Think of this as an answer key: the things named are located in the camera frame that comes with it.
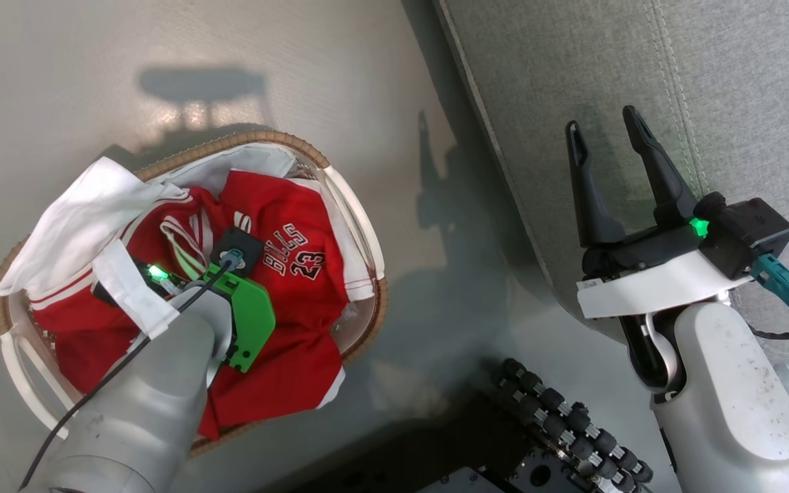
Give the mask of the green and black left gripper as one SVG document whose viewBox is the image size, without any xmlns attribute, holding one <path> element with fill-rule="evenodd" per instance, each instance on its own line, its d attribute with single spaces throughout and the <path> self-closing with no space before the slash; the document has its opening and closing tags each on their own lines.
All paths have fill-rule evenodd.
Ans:
<svg viewBox="0 0 789 493">
<path fill-rule="evenodd" d="M 276 325 L 266 288 L 217 264 L 191 283 L 150 264 L 141 266 L 141 274 L 150 288 L 167 294 L 166 302 L 178 313 L 192 313 L 213 330 L 210 374 L 223 365 L 241 374 L 250 371 Z"/>
</svg>

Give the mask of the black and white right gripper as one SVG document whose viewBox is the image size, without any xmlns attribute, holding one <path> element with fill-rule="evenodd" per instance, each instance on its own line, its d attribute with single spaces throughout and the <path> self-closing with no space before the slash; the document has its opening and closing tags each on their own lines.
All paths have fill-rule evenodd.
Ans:
<svg viewBox="0 0 789 493">
<path fill-rule="evenodd" d="M 594 182 L 592 156 L 577 121 L 566 126 L 569 171 L 579 244 L 588 249 L 589 273 L 578 283 L 577 299 L 587 319 L 661 312 L 711 299 L 742 284 L 749 275 L 729 278 L 699 250 L 703 240 L 693 223 L 697 200 L 638 109 L 626 105 L 624 125 L 639 154 L 655 201 L 653 217 L 661 228 L 636 233 L 624 244 L 623 226 L 610 214 Z"/>
</svg>

